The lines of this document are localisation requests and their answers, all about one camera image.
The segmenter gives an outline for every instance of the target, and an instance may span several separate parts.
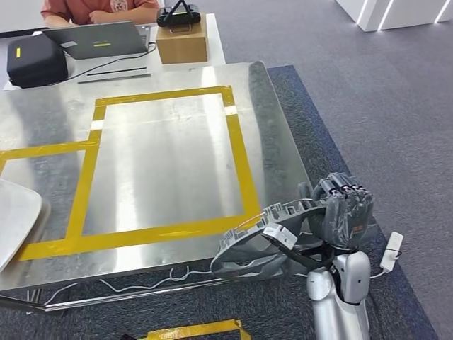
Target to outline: white connector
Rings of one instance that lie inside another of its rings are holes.
[[[381,261],[381,268],[382,268],[384,273],[390,273],[393,270],[395,262],[399,257],[399,248],[401,248],[402,243],[402,234],[392,232],[392,234],[390,235],[386,251]]]
[[[283,225],[274,222],[268,223],[266,228],[264,229],[263,234],[279,241],[280,244],[283,244],[289,250],[292,250],[297,242],[297,236]]]

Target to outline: person's hand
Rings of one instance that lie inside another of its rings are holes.
[[[112,13],[107,13],[104,11],[93,11],[90,13],[90,20],[92,23],[109,23]]]

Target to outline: gray robotic hand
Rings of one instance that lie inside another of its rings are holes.
[[[309,191],[301,186],[301,195],[309,198]],[[334,173],[321,179],[314,188],[313,200],[323,200],[326,214],[309,218],[310,229],[333,247],[356,249],[367,238],[369,228],[375,227],[373,194],[346,174]]]

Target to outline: cardboard box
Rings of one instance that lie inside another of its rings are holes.
[[[208,61],[206,14],[202,13],[201,20],[191,25],[190,32],[181,32],[185,29],[188,26],[158,28],[156,43],[163,64]]]

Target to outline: person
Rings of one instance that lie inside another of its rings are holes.
[[[44,0],[42,17],[48,28],[133,21],[136,25],[156,20],[157,0]]]

